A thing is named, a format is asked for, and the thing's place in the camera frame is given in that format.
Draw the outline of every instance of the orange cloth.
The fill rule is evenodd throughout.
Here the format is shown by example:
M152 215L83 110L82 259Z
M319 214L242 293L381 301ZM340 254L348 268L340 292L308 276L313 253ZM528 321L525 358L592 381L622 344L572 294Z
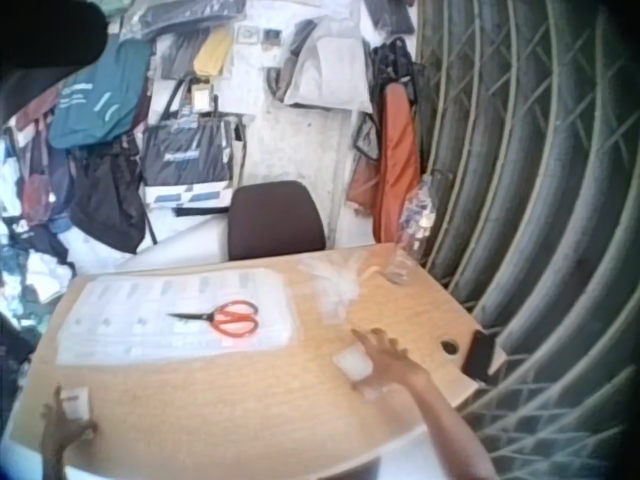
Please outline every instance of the orange cloth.
M411 105L405 87L392 83L384 91L380 179L373 206L373 237L378 243L398 239L407 195L420 184Z

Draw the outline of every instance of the plastic bottle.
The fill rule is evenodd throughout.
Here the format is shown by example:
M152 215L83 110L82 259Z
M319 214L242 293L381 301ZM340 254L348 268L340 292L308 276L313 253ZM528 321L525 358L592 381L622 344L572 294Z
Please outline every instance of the plastic bottle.
M436 220L431 184L431 177L423 179L405 200L395 252L385 271L387 279L392 283L407 284L409 272L420 262L424 253Z

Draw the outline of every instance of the wooden table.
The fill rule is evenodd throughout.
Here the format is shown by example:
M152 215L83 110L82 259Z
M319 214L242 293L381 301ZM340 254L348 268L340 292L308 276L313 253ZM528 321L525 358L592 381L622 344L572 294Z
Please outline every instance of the wooden table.
M285 480L341 471L381 454L424 430L401 389L369 401L351 390L332 357L352 342L351 325L382 327L429 369L453 405L476 384L460 373L472 317L426 272L396 286L384 266L390 245L309 254L328 260L366 254L360 297L348 325L329 326L317 309L312 277L301 256L189 267L144 275L172 275L234 267L265 267L284 274L293 292L300 334L286 348L221 355L164 365L58 367L56 336L91 277L77 279L60 302L34 356L12 440L38 450L42 404L56 383L88 386L100 431L74 446L67 462L87 471L132 478ZM460 352L447 356L442 340ZM499 352L497 366L503 359Z

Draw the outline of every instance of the black phone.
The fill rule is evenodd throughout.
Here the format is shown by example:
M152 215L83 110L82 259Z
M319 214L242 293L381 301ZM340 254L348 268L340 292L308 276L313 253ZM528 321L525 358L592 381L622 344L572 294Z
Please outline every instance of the black phone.
M476 330L471 339L471 346L462 364L462 373L467 377L482 383L489 382L489 369L493 361L496 347L494 337Z

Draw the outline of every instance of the orange scissors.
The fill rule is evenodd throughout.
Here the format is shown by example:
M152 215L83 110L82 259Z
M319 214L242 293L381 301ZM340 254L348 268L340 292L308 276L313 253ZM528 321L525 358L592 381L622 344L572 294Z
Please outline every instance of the orange scissors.
M237 307L250 312L238 311ZM232 300L215 308L211 313L170 313L172 317L182 320L203 320L209 322L211 328L216 332L230 338L244 338L253 335L260 322L256 318L258 307L247 300ZM232 328L229 326L245 325L244 329Z

